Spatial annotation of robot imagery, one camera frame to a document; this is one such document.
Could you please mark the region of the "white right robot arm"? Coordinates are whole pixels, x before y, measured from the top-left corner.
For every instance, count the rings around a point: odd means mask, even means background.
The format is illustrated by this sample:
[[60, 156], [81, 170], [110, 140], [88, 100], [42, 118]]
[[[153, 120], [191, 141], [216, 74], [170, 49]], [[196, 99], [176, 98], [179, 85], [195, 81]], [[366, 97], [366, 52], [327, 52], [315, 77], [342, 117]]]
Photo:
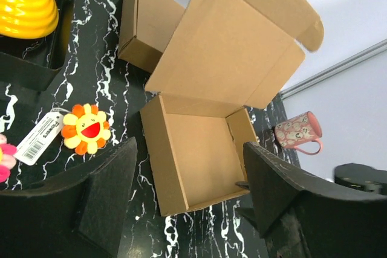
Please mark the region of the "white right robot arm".
[[386, 171], [349, 163], [334, 168], [334, 182], [344, 187], [386, 196]]

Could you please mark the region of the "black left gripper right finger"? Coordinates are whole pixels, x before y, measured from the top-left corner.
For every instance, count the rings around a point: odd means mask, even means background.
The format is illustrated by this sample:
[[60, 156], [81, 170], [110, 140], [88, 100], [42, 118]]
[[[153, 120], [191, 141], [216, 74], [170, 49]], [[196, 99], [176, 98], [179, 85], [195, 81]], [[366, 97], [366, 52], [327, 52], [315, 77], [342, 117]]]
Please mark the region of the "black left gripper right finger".
[[268, 257], [385, 257], [386, 196], [327, 181], [258, 143], [243, 146], [253, 205], [240, 207]]

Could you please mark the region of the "orange sunflower plush toy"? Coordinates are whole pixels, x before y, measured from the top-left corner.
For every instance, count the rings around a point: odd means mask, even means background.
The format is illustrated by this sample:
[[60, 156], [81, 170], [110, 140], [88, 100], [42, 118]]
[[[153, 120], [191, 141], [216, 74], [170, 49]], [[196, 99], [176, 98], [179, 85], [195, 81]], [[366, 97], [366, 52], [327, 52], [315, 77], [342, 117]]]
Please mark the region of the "orange sunflower plush toy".
[[111, 138], [107, 115], [97, 105], [76, 104], [63, 117], [61, 136], [64, 146], [77, 155], [94, 155]]

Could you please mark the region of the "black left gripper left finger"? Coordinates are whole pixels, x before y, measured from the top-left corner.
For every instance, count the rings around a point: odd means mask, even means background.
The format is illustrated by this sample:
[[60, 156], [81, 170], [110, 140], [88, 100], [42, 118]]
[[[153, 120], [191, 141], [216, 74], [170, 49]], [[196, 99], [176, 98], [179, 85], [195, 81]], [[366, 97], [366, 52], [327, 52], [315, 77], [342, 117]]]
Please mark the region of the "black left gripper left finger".
[[1, 192], [2, 257], [115, 257], [136, 139], [23, 190]]

